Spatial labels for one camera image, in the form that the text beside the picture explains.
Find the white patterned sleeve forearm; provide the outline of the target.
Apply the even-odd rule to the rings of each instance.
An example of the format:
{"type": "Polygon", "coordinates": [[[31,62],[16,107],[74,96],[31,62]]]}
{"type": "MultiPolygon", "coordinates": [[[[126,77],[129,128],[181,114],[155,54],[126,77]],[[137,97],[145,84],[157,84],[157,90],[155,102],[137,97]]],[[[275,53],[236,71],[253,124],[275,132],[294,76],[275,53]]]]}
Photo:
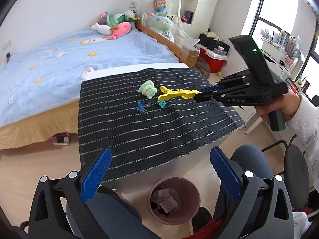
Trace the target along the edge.
{"type": "Polygon", "coordinates": [[[305,147],[307,161],[310,164],[313,187],[318,190],[318,107],[303,95],[294,116],[288,121],[289,128],[295,132],[305,147]]]}

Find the person's right hand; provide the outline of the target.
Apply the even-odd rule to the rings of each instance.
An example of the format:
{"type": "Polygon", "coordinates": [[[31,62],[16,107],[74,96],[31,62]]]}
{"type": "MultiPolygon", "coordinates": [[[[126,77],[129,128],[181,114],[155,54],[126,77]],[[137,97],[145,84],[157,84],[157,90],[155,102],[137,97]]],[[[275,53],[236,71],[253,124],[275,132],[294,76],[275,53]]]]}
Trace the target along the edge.
{"type": "Polygon", "coordinates": [[[289,121],[299,108],[301,97],[292,91],[275,98],[271,104],[255,106],[257,114],[267,122],[268,113],[280,110],[284,114],[284,120],[289,121]]]}

